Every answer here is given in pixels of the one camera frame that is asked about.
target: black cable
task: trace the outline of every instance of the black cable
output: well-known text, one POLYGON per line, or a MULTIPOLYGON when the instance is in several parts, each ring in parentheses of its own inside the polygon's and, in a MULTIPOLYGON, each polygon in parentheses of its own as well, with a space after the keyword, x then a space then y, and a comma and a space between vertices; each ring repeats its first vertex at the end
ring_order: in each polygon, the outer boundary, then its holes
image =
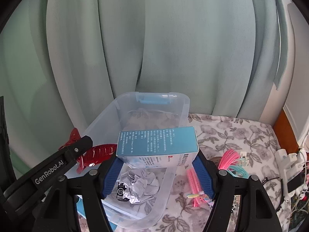
POLYGON ((265 177, 262 181, 262 184, 265 185, 266 182, 269 182, 271 180, 275 180, 275 179, 279 179, 280 177, 275 177, 275 178, 271 178, 271 179, 268 179, 268 177, 265 177))
POLYGON ((281 199, 280 199, 279 206, 276 209, 276 212, 278 212, 281 209, 283 201, 284 201, 284 196, 283 196, 283 180, 281 179, 281 199))

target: pink hair tie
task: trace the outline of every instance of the pink hair tie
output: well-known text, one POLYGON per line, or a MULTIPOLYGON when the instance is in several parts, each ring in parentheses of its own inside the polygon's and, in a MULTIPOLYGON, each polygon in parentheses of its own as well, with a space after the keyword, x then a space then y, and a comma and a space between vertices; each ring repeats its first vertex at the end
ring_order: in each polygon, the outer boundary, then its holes
POLYGON ((236 151, 234 151, 233 149, 227 150, 221 158, 218 169, 227 170, 228 167, 234 162, 234 160, 239 158, 240 155, 236 151))

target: blue gripper pad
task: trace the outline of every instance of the blue gripper pad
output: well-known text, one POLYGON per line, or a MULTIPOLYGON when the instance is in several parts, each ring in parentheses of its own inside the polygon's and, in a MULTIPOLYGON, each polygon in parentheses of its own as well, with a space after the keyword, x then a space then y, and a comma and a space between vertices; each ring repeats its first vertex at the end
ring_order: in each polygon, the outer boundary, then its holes
POLYGON ((194 161, 192 162, 192 165, 194 167, 198 179, 200 180, 200 185, 204 193, 207 194, 211 199, 213 199, 215 196, 215 192, 213 189, 212 179, 199 156, 195 157, 194 161))
POLYGON ((103 182, 103 190, 102 190, 102 196, 106 198, 107 195, 112 193, 112 190, 115 186, 116 180, 118 178, 118 175, 121 171, 121 168, 123 166, 123 161, 119 159, 118 157, 115 157, 111 167, 109 168, 109 171, 107 172, 104 182, 103 182))

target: white wall mount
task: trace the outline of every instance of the white wall mount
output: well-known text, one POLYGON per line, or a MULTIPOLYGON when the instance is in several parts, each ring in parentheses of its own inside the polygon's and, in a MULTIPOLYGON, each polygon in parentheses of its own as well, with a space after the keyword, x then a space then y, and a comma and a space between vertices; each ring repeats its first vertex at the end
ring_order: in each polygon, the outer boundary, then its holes
POLYGON ((290 193, 288 192, 287 183, 302 171, 303 166, 305 165, 304 158, 306 157, 307 155, 303 148, 298 154, 287 154, 285 149, 279 149, 275 152, 275 159, 278 164, 280 178, 283 181, 283 196, 287 202, 290 201, 291 197, 295 194, 295 190, 290 193))

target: bed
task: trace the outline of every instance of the bed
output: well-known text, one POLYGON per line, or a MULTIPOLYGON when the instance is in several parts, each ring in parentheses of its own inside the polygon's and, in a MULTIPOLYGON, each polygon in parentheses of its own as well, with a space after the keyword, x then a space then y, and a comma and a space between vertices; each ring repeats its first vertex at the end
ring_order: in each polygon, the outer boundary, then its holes
MULTIPOLYGON (((162 121, 172 120, 166 117, 162 121)), ((227 149, 234 149, 237 152, 246 151, 250 154, 249 165, 246 167, 249 174, 256 174, 261 181, 265 177, 271 179, 279 176, 274 153, 280 149, 280 146, 271 125, 241 118, 190 113, 188 126, 195 128, 199 147, 207 159, 222 156, 227 149)), ((279 179, 268 181, 264 187, 272 204, 277 208, 281 198, 279 179)), ((211 208, 206 204, 193 207, 191 199, 186 197, 190 192, 186 169, 179 167, 163 217, 155 226, 142 231, 202 231, 211 208)), ((140 212, 147 212, 148 205, 151 205, 151 202, 146 202, 140 212)), ((239 196, 235 196, 227 232, 235 229, 238 207, 239 196)), ((283 232, 288 231, 290 211, 290 202, 284 202, 277 213, 283 232)), ((120 227, 116 231, 133 232, 120 227)))

